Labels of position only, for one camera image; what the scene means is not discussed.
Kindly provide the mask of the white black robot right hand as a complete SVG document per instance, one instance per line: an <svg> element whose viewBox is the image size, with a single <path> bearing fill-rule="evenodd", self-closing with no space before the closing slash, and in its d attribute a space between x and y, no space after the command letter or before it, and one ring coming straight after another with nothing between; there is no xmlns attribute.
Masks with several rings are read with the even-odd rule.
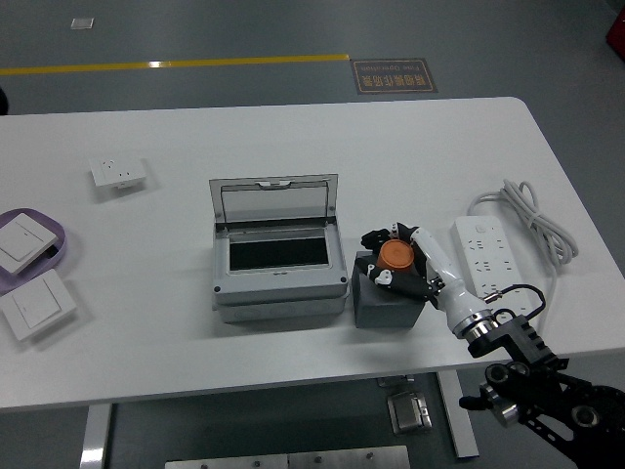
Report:
<svg viewBox="0 0 625 469"><path fill-rule="evenodd" d="M379 265L383 248L392 241L411 253L407 268L398 268L397 261ZM448 328L456 337L488 315L485 302L468 291L460 270L427 230L395 222L388 229L365 234L361 244L372 253L355 260L360 273L383 291L431 302L446 314Z"/></svg>

